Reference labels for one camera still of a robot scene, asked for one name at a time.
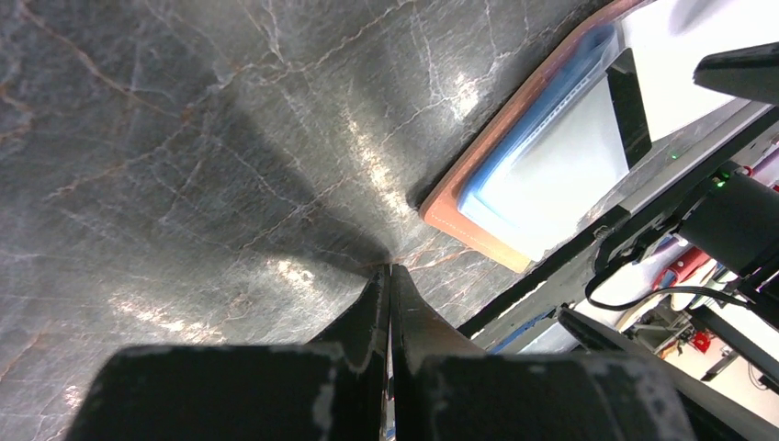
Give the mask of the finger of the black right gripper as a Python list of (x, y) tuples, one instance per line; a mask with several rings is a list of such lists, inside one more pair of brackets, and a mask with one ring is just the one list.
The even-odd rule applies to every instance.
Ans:
[(778, 43), (704, 57), (694, 70), (696, 85), (769, 105), (778, 104)]

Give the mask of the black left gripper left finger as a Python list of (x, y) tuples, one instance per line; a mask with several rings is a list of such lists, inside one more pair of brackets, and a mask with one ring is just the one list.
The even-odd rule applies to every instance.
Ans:
[(99, 370), (70, 440), (379, 440), (390, 268), (305, 344), (135, 345)]

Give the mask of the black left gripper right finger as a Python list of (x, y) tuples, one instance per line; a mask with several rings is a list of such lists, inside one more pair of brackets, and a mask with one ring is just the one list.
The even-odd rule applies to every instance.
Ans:
[(491, 354), (389, 270), (396, 436), (400, 440), (691, 440), (670, 381), (617, 352)]

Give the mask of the tan leather card holder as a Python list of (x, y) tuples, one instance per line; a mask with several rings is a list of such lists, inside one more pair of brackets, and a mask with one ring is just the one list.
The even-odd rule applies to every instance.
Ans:
[(606, 70), (633, 51), (651, 143), (743, 100), (696, 85), (715, 52), (778, 39), (775, 1), (610, 1), (527, 77), (435, 186), (425, 223), (520, 272), (627, 176)]

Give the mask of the black credit card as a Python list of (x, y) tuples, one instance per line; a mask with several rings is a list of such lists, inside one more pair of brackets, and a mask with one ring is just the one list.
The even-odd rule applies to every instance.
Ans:
[(627, 166), (632, 170), (651, 149), (633, 51), (624, 49), (609, 65), (606, 76)]

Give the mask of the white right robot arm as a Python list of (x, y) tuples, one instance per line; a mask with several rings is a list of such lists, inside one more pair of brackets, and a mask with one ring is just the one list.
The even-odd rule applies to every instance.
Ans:
[(677, 233), (735, 273), (738, 304), (776, 326), (778, 193), (741, 172), (734, 158), (778, 123), (778, 45), (707, 55), (694, 83), (767, 109), (605, 240), (584, 296), (589, 300), (617, 270)]

